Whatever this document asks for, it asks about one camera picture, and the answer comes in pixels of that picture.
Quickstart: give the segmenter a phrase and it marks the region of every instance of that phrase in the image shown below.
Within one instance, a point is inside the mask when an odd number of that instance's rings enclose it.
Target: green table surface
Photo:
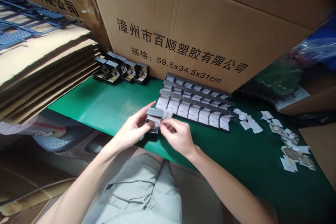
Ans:
[[[157,100],[163,81],[151,78],[146,86],[137,83],[101,83],[92,77],[64,95],[48,108],[110,135],[115,135],[126,119],[140,108]],[[206,154],[223,166],[249,190],[274,205],[280,223],[327,223],[336,210],[336,193],[318,166],[317,169],[297,165],[298,172],[285,171],[280,157],[283,146],[280,136],[271,132],[261,119],[261,110],[268,110],[300,137],[268,103],[234,96],[236,107],[248,113],[264,129],[254,134],[245,131],[239,120],[230,122],[230,133],[202,126],[190,120],[193,140]],[[188,168],[195,167],[176,152],[159,134],[147,133],[138,146]]]

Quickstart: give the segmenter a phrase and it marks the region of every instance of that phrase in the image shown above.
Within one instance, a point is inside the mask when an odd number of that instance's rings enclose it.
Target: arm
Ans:
[[[189,124],[165,119],[161,121],[160,129],[171,146],[202,173],[222,203],[239,222],[274,223],[260,202],[243,184],[193,143]]]
[[[129,117],[115,137],[99,152],[70,188],[43,215],[37,224],[81,224],[91,202],[116,156],[138,142],[151,129],[144,125],[149,107],[155,101]]]

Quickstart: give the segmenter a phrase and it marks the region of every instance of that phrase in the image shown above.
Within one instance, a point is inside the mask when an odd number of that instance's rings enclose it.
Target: leg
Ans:
[[[132,155],[107,184],[87,223],[105,223],[123,212],[141,211],[149,206],[161,163],[139,152]]]
[[[182,223],[182,200],[176,188],[169,160],[164,160],[153,188],[152,209],[174,222]]]
[[[158,155],[155,155],[154,153],[151,153],[151,152],[148,152],[146,151],[145,149],[142,149],[142,148],[138,148],[133,154],[132,156],[130,157],[130,159],[142,154],[142,153],[147,153],[148,155],[151,155],[153,158],[155,158],[159,163],[162,163],[164,158],[163,157],[160,157]]]

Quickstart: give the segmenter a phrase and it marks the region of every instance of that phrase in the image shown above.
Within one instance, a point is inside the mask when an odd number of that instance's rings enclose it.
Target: row of jewelry boxes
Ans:
[[[227,100],[231,97],[228,92],[167,73],[156,108],[230,132],[230,118],[239,118],[237,113],[228,110],[235,106],[234,102]]]
[[[149,67],[144,63],[135,64],[111,51],[106,53],[105,58],[96,57],[95,61],[100,68],[92,76],[97,80],[113,85],[120,79],[128,83],[136,82],[142,85],[148,81]]]

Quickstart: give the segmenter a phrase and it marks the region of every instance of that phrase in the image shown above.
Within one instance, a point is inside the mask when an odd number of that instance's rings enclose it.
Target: forearm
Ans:
[[[186,158],[202,173],[219,199],[242,224],[274,223],[256,197],[198,146]]]
[[[117,153],[101,151],[38,224],[80,224]]]

